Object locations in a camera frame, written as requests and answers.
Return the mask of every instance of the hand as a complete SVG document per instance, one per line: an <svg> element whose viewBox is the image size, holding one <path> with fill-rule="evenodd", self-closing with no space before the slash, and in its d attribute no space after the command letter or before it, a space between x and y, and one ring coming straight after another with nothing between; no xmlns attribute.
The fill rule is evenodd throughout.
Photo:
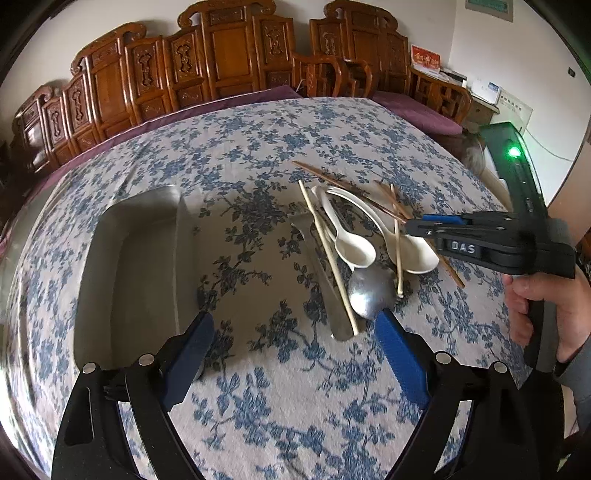
<svg viewBox="0 0 591 480"><path fill-rule="evenodd" d="M556 360L571 360L591 333L591 287L579 267L574 280L546 273L513 279L503 275L505 304L509 308L511 339L526 346L534 328L527 317L527 300L547 300L556 304L558 351Z"/></svg>

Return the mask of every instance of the carved wooden backrest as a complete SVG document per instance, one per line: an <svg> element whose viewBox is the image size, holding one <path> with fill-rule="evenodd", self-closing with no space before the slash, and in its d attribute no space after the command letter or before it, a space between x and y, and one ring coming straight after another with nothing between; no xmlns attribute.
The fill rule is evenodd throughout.
<svg viewBox="0 0 591 480"><path fill-rule="evenodd" d="M66 131L66 113L64 99L57 95L41 107L43 121L46 125L46 150L50 158L55 159L60 165L68 163L76 153L72 148L69 135Z"/></svg>
<svg viewBox="0 0 591 480"><path fill-rule="evenodd" d="M101 141L137 124L129 98L125 45L145 37L140 23L111 30L78 52L72 75L85 72L90 84L93 117Z"/></svg>
<svg viewBox="0 0 591 480"><path fill-rule="evenodd" d="M412 70L409 95L443 116L462 124L470 110L472 98L465 88L442 82Z"/></svg>
<svg viewBox="0 0 591 480"><path fill-rule="evenodd" d="M203 48L213 100L291 83L293 21L274 12L273 0L209 0L179 15L181 32L194 28L201 33L203 43L195 43Z"/></svg>
<svg viewBox="0 0 591 480"><path fill-rule="evenodd" d="M40 86L17 110L12 121L12 147L27 159L25 169L39 176L51 173L59 165L50 156L42 106L54 98L53 88Z"/></svg>
<svg viewBox="0 0 591 480"><path fill-rule="evenodd" d="M200 29L189 27L163 40L168 94L173 110L212 99Z"/></svg>
<svg viewBox="0 0 591 480"><path fill-rule="evenodd" d="M125 46L132 108L138 123L172 113L162 37L142 38Z"/></svg>
<svg viewBox="0 0 591 480"><path fill-rule="evenodd" d="M90 77L86 72L74 75L63 88L66 105L66 124L72 148L76 155L101 142L93 117L93 102L90 94Z"/></svg>
<svg viewBox="0 0 591 480"><path fill-rule="evenodd" d="M378 88L408 93L408 39L397 32L390 12L372 5L335 0L324 6L326 18L310 20L315 55L366 60L379 70Z"/></svg>

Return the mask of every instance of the gray sleeve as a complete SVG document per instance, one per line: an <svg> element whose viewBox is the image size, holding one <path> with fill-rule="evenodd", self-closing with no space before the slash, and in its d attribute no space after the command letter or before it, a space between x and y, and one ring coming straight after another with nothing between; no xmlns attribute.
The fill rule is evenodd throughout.
<svg viewBox="0 0 591 480"><path fill-rule="evenodd" d="M591 336L566 367L557 366L558 381L573 391L579 430L591 423Z"/></svg>

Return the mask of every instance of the brown chopstick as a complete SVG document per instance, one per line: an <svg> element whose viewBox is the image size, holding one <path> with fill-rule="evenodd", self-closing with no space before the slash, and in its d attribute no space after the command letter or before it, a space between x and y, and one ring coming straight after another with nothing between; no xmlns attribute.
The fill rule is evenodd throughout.
<svg viewBox="0 0 591 480"><path fill-rule="evenodd" d="M312 167L311 165L308 165L306 163L302 163L301 161L292 160L291 162L294 163L295 165L297 165L298 167L303 168L305 171L309 171L310 173L316 175L318 178L327 181L328 183L334 185L335 187L339 187L343 190L346 190L349 193L352 193L357 198L360 198L361 200L363 200L363 201L369 203L370 205L372 205L373 207L377 208L380 212L384 212L386 215L390 215L390 217L395 218L401 224L406 223L406 220L404 218L402 218L400 215L396 215L392 210L387 209L386 207L380 205L378 202L374 202L371 198L364 195L363 193L361 193L359 191L355 191L353 188L351 188L346 183L343 183L342 181L335 180L334 178L330 177L329 175L327 175L323 171L319 170L318 168Z"/></svg>
<svg viewBox="0 0 591 480"><path fill-rule="evenodd" d="M378 185L380 190L382 190L384 195L386 195L388 200L390 202L392 202L392 204L396 207L396 210L398 210L398 212L401 215L403 215L403 217L406 218L406 220L410 220L413 218L413 216L407 210L407 208L402 203L400 203L395 196L392 195L392 193L390 192L390 189L386 185L384 185L383 183L381 183L377 180L374 180L374 182ZM447 273L449 273L451 278L456 282L457 286L460 288L465 288L466 286L464 285L464 282L462 281L460 276L457 274L456 270L450 265L449 260L437 252L437 249L435 248L435 246L433 245L431 240L429 240L429 239L425 239L425 240L427 240L427 244L437 254L437 256L439 257L439 260L443 264L443 267L447 270Z"/></svg>

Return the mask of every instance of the cable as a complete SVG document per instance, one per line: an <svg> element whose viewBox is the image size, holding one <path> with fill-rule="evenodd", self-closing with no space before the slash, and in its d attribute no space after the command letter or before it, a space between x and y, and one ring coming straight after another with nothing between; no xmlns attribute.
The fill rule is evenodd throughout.
<svg viewBox="0 0 591 480"><path fill-rule="evenodd" d="M534 139L534 142L536 142L539 146L541 146L544 150L546 150L550 155L552 155L553 157L559 158L560 160L566 160L567 162L574 162L574 160L571 160L570 158L566 158L566 157L561 157L560 155L557 155L555 153L552 153L550 150L548 150L545 146L543 146L536 137L534 137L530 130L528 128L525 129L526 132L529 133L530 137Z"/></svg>

